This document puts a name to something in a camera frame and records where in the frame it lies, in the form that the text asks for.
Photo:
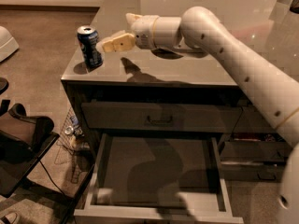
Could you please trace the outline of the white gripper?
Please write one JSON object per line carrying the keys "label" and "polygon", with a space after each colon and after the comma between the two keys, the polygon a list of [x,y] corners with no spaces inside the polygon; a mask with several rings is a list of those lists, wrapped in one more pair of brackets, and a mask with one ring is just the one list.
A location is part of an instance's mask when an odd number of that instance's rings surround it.
{"label": "white gripper", "polygon": [[119,31],[104,38],[101,41],[104,52],[131,50],[135,43],[140,49],[172,49],[182,39],[179,17],[127,13],[125,18],[134,35]]}

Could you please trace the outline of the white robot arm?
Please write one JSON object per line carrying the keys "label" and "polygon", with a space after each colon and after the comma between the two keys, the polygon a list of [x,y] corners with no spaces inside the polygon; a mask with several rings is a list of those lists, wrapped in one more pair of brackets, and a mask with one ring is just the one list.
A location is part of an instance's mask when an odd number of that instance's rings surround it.
{"label": "white robot arm", "polygon": [[181,55],[213,56],[246,94],[270,126],[292,147],[278,202],[278,224],[299,223],[299,82],[235,38],[204,7],[180,17],[128,13],[130,31],[101,40],[103,52],[165,49]]}

